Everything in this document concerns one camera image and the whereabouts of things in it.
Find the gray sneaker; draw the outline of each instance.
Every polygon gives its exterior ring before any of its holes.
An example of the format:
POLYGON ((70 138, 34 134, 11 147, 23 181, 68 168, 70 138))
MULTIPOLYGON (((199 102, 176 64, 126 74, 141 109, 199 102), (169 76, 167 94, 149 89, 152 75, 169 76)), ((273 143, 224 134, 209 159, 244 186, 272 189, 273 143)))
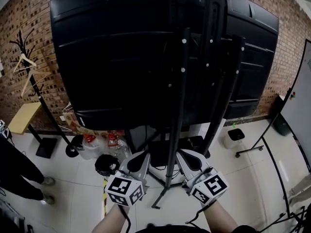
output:
POLYGON ((45 186, 55 185, 55 179, 44 176, 44 181, 41 183, 41 185, 45 185, 45 186))
POLYGON ((46 202, 47 204, 55 204, 55 198, 47 194, 43 194, 42 201, 46 202))

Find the person's leg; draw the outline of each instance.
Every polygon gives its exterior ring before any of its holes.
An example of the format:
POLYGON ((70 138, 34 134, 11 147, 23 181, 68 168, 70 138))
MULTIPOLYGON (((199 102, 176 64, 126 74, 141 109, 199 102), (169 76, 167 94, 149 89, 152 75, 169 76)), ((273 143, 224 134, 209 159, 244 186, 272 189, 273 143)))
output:
POLYGON ((28 180, 38 183, 44 182, 44 176, 40 170, 20 151, 7 140, 0 137, 0 159, 2 170, 14 170, 28 180))
POLYGON ((300 193, 303 189, 311 185, 311 174, 303 178, 294 188, 289 191, 290 196, 295 196, 300 193))
POLYGON ((20 175, 9 175, 1 177, 0 186, 18 196, 31 200, 43 200, 43 193, 40 189, 29 184, 20 175))
POLYGON ((311 187, 304 190, 302 193, 298 194, 297 196, 293 197, 290 201, 290 204, 296 204, 297 202, 302 202, 307 199, 311 198, 311 187))

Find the white box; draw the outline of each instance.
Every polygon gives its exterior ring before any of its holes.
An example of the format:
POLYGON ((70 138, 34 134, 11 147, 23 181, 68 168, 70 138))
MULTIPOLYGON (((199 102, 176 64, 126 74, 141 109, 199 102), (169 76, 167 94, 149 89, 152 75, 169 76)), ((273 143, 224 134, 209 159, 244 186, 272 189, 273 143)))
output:
POLYGON ((209 204, 219 198, 229 188, 228 182, 221 172, 209 176, 195 184, 190 192, 202 204, 209 204))
POLYGON ((106 188, 112 202, 127 207, 134 205, 144 195, 141 181, 114 175, 110 175, 106 188))

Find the forearm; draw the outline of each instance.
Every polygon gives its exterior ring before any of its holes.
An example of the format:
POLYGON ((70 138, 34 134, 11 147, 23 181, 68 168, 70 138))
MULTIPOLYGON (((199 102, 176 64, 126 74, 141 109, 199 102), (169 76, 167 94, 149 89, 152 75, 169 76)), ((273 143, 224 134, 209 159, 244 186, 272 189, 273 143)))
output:
POLYGON ((238 226, 218 201, 206 209, 204 215, 212 233, 231 233, 238 226))
MULTIPOLYGON (((123 208, 128 214, 130 208, 123 208)), ((118 205, 114 204, 104 219, 93 229, 92 233, 120 233, 124 222, 125 218, 122 215, 118 205)))

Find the plastic water bottle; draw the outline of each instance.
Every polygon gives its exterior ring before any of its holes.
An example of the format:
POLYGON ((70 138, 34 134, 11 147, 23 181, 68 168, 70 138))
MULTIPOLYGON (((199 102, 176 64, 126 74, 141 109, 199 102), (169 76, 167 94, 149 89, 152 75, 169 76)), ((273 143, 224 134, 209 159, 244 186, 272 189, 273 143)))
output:
POLYGON ((109 135, 108 137, 109 154, 116 157, 122 163, 130 155, 126 142, 118 139, 116 135, 109 135))

